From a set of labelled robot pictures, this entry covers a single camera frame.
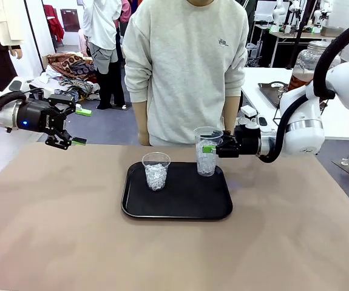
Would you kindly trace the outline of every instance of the pink shirt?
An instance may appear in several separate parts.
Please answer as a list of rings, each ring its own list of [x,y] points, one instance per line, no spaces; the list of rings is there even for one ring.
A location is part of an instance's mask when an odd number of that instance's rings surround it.
[[[127,22],[131,17],[131,6],[128,0],[121,0],[121,11],[123,12],[120,16],[121,22]],[[119,27],[119,19],[114,21],[116,28]]]

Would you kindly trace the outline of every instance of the jar lid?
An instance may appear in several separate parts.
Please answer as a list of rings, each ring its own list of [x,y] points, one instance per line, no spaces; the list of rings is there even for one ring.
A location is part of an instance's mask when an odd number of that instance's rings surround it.
[[[309,49],[325,50],[330,45],[327,41],[311,41],[309,42]]]

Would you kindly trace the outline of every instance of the person's hand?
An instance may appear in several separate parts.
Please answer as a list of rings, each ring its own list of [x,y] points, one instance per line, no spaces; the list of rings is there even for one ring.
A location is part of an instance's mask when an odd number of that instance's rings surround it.
[[[139,143],[145,147],[150,147],[150,136],[148,133],[139,133],[138,134]]]
[[[21,49],[10,50],[10,54],[12,56],[15,56],[17,59],[21,59],[23,57],[23,52]]]

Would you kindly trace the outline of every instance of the person in gray sweatshirt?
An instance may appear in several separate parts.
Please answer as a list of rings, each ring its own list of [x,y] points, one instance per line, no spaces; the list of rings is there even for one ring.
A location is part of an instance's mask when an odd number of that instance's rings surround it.
[[[248,30],[235,0],[141,3],[123,52],[142,145],[191,145],[202,126],[234,130]]]

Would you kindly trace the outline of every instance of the cup filled with ice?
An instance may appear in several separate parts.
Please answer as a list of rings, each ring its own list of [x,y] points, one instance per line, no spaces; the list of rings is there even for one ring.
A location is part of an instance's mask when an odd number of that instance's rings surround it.
[[[216,168],[216,154],[204,153],[203,147],[217,146],[220,144],[223,132],[215,127],[199,127],[194,130],[197,171],[201,176],[212,176]]]
[[[146,172],[146,181],[149,188],[153,191],[163,189],[168,175],[170,157],[165,153],[148,153],[142,159],[144,170]]]

